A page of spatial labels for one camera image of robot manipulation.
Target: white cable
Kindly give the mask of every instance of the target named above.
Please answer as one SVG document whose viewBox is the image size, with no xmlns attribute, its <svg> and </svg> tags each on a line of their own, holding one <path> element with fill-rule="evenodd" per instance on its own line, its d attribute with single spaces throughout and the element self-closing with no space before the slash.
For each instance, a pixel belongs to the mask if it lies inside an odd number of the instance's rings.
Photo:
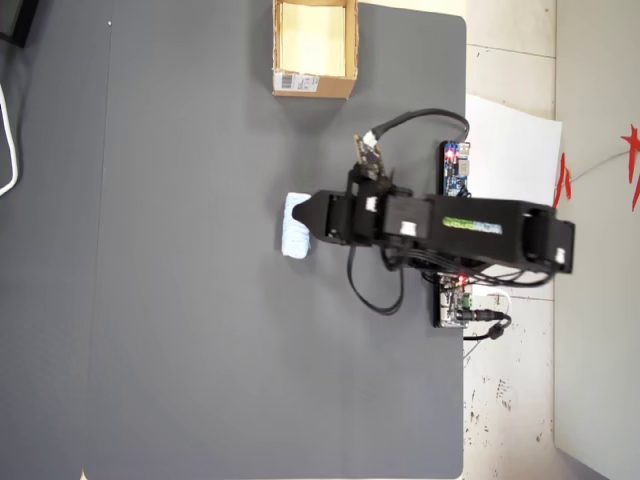
<svg viewBox="0 0 640 480">
<path fill-rule="evenodd" d="M 311 195 L 306 193 L 289 193 L 284 206 L 282 221 L 282 254 L 285 257 L 302 259 L 309 252 L 309 229 L 294 220 L 293 207 L 306 202 Z"/>
<path fill-rule="evenodd" d="M 486 297 L 491 295 L 492 293 L 502 295 L 507 299 L 507 311 L 504 313 L 509 313 L 511 310 L 511 295 L 506 290 L 496 287 L 489 287 L 486 285 L 473 285 L 473 295 L 478 295 L 479 297 Z"/>
<path fill-rule="evenodd" d="M 9 155 L 11 156 L 12 176 L 9 183 L 0 188 L 0 197 L 15 187 L 18 182 L 18 158 L 16 156 L 16 146 L 13 143 L 11 135 L 11 126 L 9 125 L 9 115 L 7 114 L 7 102 L 4 99 L 4 91 L 0 85 L 0 107 L 2 107 L 2 122 L 4 124 L 4 133 L 7 135 L 7 143 L 9 144 Z"/>
</svg>

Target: wall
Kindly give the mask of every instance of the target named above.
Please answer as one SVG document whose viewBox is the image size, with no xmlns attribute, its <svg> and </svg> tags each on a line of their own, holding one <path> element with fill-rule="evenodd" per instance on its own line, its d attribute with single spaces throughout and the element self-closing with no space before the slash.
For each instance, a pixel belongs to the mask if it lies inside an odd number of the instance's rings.
<svg viewBox="0 0 640 480">
<path fill-rule="evenodd" d="M 574 179 L 559 213 L 577 239 L 574 275 L 556 280 L 555 442 L 612 479 L 640 476 L 639 180 L 620 138 L 640 126 L 639 19 L 637 0 L 558 0 L 556 115 Z"/>
</svg>

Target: white paper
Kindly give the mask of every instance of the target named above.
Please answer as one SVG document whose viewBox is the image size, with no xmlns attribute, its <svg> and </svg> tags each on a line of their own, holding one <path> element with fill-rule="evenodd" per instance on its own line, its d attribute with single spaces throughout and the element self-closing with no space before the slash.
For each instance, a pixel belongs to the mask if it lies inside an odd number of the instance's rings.
<svg viewBox="0 0 640 480">
<path fill-rule="evenodd" d="M 562 123 L 467 95 L 466 117 L 476 198 L 553 204 Z"/>
</svg>

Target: white object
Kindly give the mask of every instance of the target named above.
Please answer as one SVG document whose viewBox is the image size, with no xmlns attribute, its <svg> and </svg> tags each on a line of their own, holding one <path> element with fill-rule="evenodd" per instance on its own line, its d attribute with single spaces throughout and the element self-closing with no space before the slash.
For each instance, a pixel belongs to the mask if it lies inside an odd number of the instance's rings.
<svg viewBox="0 0 640 480">
<path fill-rule="evenodd" d="M 474 198 L 551 205 L 562 123 L 467 95 Z"/>
<path fill-rule="evenodd" d="M 373 134 L 373 132 L 371 130 L 369 130 L 367 133 L 365 133 L 364 137 L 362 137 L 362 142 L 367 146 L 367 147 L 375 147 L 378 144 L 378 139 L 376 138 L 376 136 Z"/>
<path fill-rule="evenodd" d="M 511 295 L 506 290 L 502 288 L 490 287 L 486 285 L 473 285 L 472 291 L 474 296 L 478 297 L 488 297 L 489 295 L 502 295 L 507 299 L 507 311 L 504 313 L 509 313 L 511 310 Z"/>
<path fill-rule="evenodd" d="M 402 222 L 400 226 L 400 235 L 406 235 L 408 237 L 415 237 L 417 225 L 413 222 Z"/>
<path fill-rule="evenodd" d="M 285 257 L 302 259 L 309 253 L 309 229 L 294 220 L 293 207 L 310 198 L 311 195 L 306 193 L 289 193 L 287 195 L 282 222 L 282 254 Z"/>
<path fill-rule="evenodd" d="M 7 114 L 7 103 L 4 99 L 4 91 L 2 85 L 0 85 L 0 106 L 2 107 L 2 122 L 4 124 L 4 133 L 7 136 L 7 143 L 9 144 L 9 155 L 11 157 L 11 180 L 4 187 L 0 188 L 0 197 L 15 187 L 18 182 L 18 158 L 16 156 L 16 146 L 13 143 L 13 136 L 11 135 L 11 126 L 9 125 L 9 115 Z"/>
<path fill-rule="evenodd" d="M 378 211 L 378 197 L 368 197 L 365 209 L 367 212 L 376 213 Z"/>
</svg>

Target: green label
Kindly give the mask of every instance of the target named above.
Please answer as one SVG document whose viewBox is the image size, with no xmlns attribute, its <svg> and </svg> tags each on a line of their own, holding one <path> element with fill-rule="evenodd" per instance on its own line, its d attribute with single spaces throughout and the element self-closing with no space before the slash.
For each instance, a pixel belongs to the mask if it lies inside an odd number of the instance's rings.
<svg viewBox="0 0 640 480">
<path fill-rule="evenodd" d="M 463 218 L 444 217 L 442 219 L 442 224 L 445 227 L 457 228 L 459 230 L 473 230 L 474 232 L 502 235 L 502 225 L 497 225 L 495 223 L 476 222 L 474 220 L 465 220 Z"/>
</svg>

